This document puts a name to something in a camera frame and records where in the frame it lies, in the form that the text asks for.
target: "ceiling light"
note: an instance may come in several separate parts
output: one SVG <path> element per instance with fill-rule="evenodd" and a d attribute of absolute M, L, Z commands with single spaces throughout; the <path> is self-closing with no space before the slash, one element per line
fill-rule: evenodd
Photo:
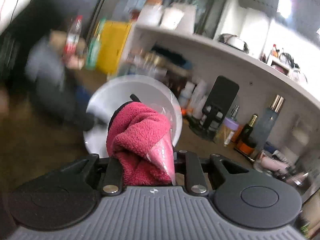
<path fill-rule="evenodd" d="M 288 18 L 291 14 L 291 1 L 290 0 L 279 0 L 277 12 L 280 13 L 284 18 Z"/>

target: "pink towel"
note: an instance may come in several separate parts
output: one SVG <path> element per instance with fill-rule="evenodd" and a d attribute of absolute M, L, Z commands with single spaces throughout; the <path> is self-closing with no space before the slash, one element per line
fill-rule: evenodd
<path fill-rule="evenodd" d="M 174 177 L 170 122 L 139 102 L 124 106 L 107 136 L 109 156 L 124 169 L 125 185 L 167 185 Z"/>

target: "towel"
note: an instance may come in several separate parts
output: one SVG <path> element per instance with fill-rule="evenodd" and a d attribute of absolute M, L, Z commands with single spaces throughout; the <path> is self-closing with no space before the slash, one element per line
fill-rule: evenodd
<path fill-rule="evenodd" d="M 113 115 L 107 136 L 109 156 L 124 169 L 124 184 L 168 185 L 174 179 L 171 125 L 167 117 L 139 102 Z"/>

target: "perfume bottle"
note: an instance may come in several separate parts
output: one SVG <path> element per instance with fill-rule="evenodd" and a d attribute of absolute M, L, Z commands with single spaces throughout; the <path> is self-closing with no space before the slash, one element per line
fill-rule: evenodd
<path fill-rule="evenodd" d="M 283 106 L 284 98 L 280 95 L 276 95 L 270 107 L 264 110 L 264 113 L 261 118 L 258 119 L 253 132 L 251 133 L 251 137 L 256 141 L 257 146 L 253 155 L 254 158 L 258 152 L 263 149 L 264 144 L 266 143 L 269 134 L 276 123 L 279 112 Z"/>

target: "gray ribbed surface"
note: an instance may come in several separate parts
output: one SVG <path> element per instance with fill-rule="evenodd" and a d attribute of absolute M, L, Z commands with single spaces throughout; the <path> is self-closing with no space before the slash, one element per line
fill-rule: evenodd
<path fill-rule="evenodd" d="M 9 240 L 304 239 L 290 226 L 260 232 L 236 227 L 207 199 L 190 196 L 182 187 L 156 187 L 155 194 L 151 189 L 128 187 L 119 196 L 105 197 L 90 217 L 71 228 L 37 232 L 19 227 Z"/>

